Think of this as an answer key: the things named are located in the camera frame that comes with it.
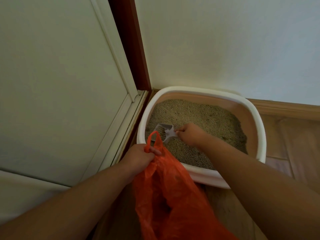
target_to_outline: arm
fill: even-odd
[[[269,239],[319,239],[320,195],[197,125],[177,135],[204,152]]]
[[[85,239],[122,189],[161,153],[134,145],[116,165],[0,226],[0,239]]]

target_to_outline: person's left hand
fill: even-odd
[[[145,146],[146,144],[133,145],[120,161],[120,163],[126,165],[126,168],[130,170],[133,177],[142,172],[155,155],[161,156],[161,152],[152,146],[150,146],[149,153],[144,152]]]

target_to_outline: litter scoop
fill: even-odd
[[[174,132],[174,126],[171,124],[159,123],[153,131],[159,132],[162,142],[164,144],[168,143],[171,137],[178,137],[177,134]]]

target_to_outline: wooden floor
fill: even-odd
[[[320,194],[320,121],[261,114],[266,130],[266,164]],[[266,239],[232,190],[205,186],[219,221],[239,239]],[[126,186],[93,239],[142,239],[131,185]]]

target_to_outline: hand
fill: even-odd
[[[142,172],[149,163],[153,160],[155,155],[161,156],[161,152],[150,146],[150,153],[144,152],[146,144],[133,145],[122,158],[120,163],[126,166],[130,171],[132,177]]]
[[[205,137],[209,135],[203,129],[193,123],[185,124],[174,131],[184,143],[191,147],[199,147]]]

